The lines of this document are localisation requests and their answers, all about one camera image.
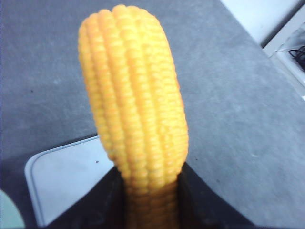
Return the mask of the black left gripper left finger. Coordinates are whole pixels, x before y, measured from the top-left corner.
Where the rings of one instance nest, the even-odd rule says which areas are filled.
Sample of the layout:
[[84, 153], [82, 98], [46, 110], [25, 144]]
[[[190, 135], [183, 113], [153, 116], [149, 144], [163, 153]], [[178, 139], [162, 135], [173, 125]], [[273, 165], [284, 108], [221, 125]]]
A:
[[123, 181], [113, 167], [92, 190], [46, 228], [123, 229], [125, 222]]

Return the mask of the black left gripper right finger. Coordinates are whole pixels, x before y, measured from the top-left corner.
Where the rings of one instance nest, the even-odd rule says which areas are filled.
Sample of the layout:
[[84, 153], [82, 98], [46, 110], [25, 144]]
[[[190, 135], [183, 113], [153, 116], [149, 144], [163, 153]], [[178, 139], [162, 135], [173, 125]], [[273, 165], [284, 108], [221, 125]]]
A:
[[185, 163], [178, 177], [182, 229], [255, 229], [256, 225], [217, 195]]

